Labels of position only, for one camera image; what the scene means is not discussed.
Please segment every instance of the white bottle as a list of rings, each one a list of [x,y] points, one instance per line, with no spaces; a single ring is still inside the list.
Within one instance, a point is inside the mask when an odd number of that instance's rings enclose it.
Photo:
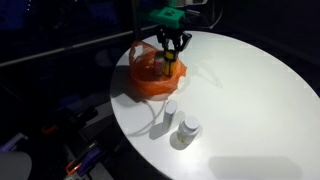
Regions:
[[[168,132],[170,129],[170,125],[172,123],[173,115],[176,112],[178,107],[178,103],[174,100],[169,100],[164,108],[163,122],[162,122],[162,130],[164,132]]]
[[[177,138],[181,143],[190,144],[199,132],[200,124],[194,117],[187,117],[179,124]]]

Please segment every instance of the table surface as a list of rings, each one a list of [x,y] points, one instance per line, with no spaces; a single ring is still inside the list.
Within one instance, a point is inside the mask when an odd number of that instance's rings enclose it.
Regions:
[[[128,82],[128,52],[111,82],[117,121],[135,149],[171,179],[320,179],[320,101],[292,69],[242,41],[190,31],[187,76],[169,96],[143,99]],[[157,48],[155,36],[145,39]],[[163,108],[178,102],[171,130]],[[178,123],[201,124],[189,145]]]

